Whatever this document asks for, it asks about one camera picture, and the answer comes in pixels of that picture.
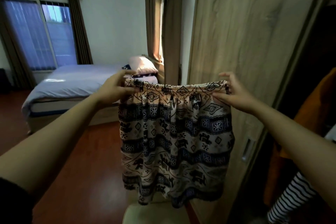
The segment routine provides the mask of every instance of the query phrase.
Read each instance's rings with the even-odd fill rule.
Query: person's left hand
[[[139,92],[139,88],[124,87],[125,74],[135,74],[133,70],[121,70],[108,78],[99,90],[94,94],[99,103],[99,107],[104,108],[112,105],[126,95]]]

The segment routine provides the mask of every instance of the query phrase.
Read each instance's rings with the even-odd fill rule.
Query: wooden wardrobe door
[[[234,71],[256,97],[272,105],[312,3],[198,0],[188,83],[217,81],[218,73]],[[201,222],[226,222],[251,159],[242,160],[246,142],[254,142],[253,152],[262,130],[256,118],[233,110],[236,144],[223,196],[218,202],[191,202]]]

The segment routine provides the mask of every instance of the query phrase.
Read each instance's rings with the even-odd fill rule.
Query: curtain
[[[0,35],[14,83],[18,89],[32,90],[36,86],[36,81],[7,17],[4,2],[0,0]]]
[[[68,0],[68,3],[71,16],[73,40],[76,48],[77,63],[79,65],[93,64],[79,0]]]
[[[164,0],[162,19],[162,51],[165,83],[180,84],[182,0]]]
[[[145,0],[148,56],[160,60],[161,0]]]

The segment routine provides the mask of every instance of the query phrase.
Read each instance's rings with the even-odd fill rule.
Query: reddish brown floor
[[[0,95],[0,154],[27,136],[20,108],[29,94]],[[34,208],[34,224],[121,224],[127,191],[121,180],[118,122],[90,126],[78,141],[65,166]],[[192,224],[199,224],[186,207]]]

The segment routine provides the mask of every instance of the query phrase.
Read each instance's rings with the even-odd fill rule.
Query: black and white striped garment
[[[298,172],[282,195],[267,213],[269,223],[289,223],[288,213],[299,208],[314,197],[317,192],[310,182]]]

